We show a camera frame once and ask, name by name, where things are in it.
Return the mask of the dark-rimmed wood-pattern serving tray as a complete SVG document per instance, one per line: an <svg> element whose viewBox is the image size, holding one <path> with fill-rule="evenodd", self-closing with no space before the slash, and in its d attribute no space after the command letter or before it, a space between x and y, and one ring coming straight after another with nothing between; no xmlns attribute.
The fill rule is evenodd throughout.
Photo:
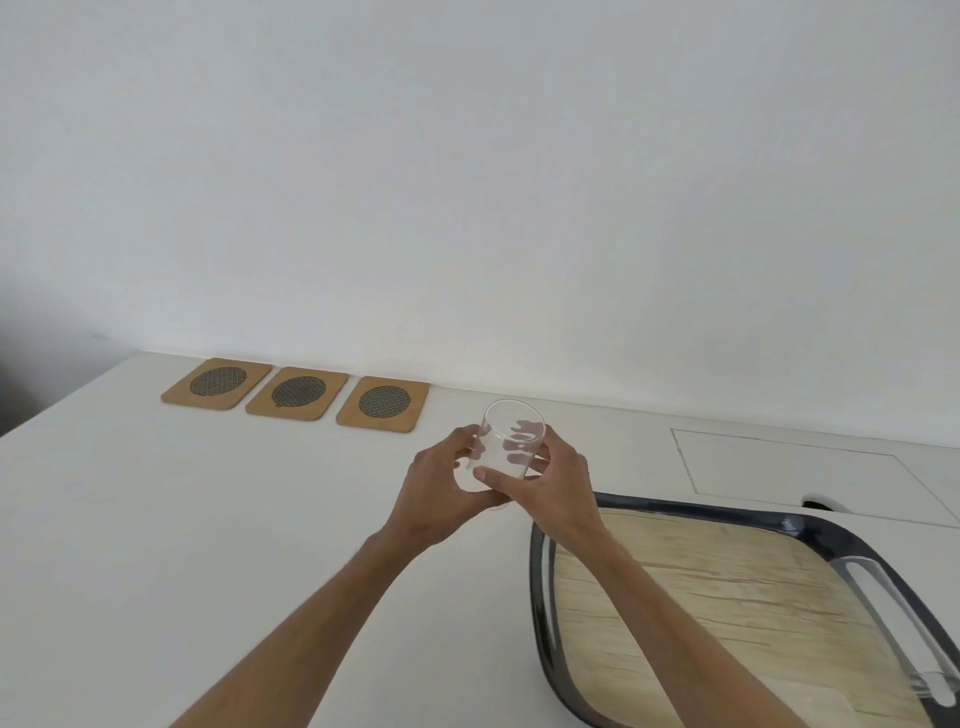
<svg viewBox="0 0 960 728"><path fill-rule="evenodd" d="M810 728L960 728L960 648L865 540L813 513L599 492L606 528ZM617 610L537 525L534 638L589 728L682 728Z"/></svg>

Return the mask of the person's right hand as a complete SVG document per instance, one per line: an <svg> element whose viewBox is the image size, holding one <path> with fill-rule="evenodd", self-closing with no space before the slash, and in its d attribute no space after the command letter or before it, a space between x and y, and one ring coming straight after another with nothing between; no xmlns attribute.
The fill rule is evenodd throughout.
<svg viewBox="0 0 960 728"><path fill-rule="evenodd" d="M530 468L537 474L521 506L552 540L582 561L613 542L600 516L586 458L550 426Z"/></svg>

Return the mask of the person's right forearm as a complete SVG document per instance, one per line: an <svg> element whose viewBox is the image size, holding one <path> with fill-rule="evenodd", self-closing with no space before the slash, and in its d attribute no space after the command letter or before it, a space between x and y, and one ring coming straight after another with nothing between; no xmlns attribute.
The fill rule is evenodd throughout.
<svg viewBox="0 0 960 728"><path fill-rule="evenodd" d="M556 540L604 590L684 728L810 728L603 525Z"/></svg>

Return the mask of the square cork coaster mesh centre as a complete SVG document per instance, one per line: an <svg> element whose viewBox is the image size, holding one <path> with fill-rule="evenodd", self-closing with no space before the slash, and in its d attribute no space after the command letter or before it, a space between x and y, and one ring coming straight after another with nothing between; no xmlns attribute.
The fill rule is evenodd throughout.
<svg viewBox="0 0 960 728"><path fill-rule="evenodd" d="M178 407L227 411L237 407L274 369L273 365L210 358L161 395L162 403Z"/></svg>
<svg viewBox="0 0 960 728"><path fill-rule="evenodd" d="M430 384L366 375L361 377L337 414L342 427L409 433L426 403Z"/></svg>
<svg viewBox="0 0 960 728"><path fill-rule="evenodd" d="M349 378L345 372L284 367L250 400L246 413L299 422L318 421Z"/></svg>

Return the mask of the clear drinking glass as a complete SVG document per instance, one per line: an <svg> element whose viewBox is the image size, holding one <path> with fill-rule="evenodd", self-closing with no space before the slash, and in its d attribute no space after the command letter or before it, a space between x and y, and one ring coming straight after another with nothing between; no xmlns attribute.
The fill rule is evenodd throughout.
<svg viewBox="0 0 960 728"><path fill-rule="evenodd" d="M462 473L462 488L478 485L476 467L486 467L522 480L546 434L542 415L532 405L513 398L492 402L484 414Z"/></svg>

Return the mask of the person's left forearm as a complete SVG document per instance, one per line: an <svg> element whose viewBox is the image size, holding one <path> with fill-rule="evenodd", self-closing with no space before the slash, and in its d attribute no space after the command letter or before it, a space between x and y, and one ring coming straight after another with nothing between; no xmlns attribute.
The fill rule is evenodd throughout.
<svg viewBox="0 0 960 728"><path fill-rule="evenodd" d="M170 728L307 728L379 601L429 545L423 528L384 525Z"/></svg>

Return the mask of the person's left hand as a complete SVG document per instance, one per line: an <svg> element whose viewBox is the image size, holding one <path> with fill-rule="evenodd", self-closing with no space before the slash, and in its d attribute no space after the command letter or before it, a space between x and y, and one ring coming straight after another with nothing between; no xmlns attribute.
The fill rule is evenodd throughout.
<svg viewBox="0 0 960 728"><path fill-rule="evenodd" d="M470 454L478 424L453 429L443 440L414 455L390 516L386 538L410 557L447 540L477 515L453 515L454 472Z"/></svg>

